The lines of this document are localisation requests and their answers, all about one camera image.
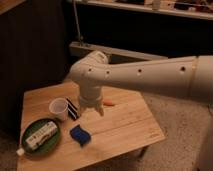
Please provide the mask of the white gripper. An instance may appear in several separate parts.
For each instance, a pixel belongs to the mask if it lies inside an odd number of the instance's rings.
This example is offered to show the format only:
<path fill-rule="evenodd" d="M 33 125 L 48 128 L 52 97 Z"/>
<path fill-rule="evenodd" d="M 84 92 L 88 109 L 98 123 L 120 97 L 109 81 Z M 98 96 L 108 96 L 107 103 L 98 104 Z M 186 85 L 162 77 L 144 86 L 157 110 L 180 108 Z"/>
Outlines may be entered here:
<path fill-rule="evenodd" d="M 104 110 L 102 107 L 100 107 L 102 105 L 102 97 L 99 96 L 97 98 L 93 98 L 93 99 L 86 99 L 82 96 L 78 97 L 78 102 L 79 102 L 79 117 L 81 117 L 83 115 L 83 113 L 85 112 L 86 108 L 95 108 L 95 110 L 100 114 L 100 116 L 104 116 Z"/>

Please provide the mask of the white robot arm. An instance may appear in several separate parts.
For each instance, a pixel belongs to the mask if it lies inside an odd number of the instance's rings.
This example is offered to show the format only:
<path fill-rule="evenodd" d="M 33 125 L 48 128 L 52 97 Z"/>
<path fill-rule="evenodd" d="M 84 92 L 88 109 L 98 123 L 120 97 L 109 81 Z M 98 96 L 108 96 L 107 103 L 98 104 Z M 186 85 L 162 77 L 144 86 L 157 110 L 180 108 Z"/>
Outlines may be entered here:
<path fill-rule="evenodd" d="M 103 52 L 92 51 L 71 66 L 70 75 L 79 86 L 79 114 L 94 108 L 104 115 L 103 86 L 213 104 L 212 56 L 110 64 Z"/>

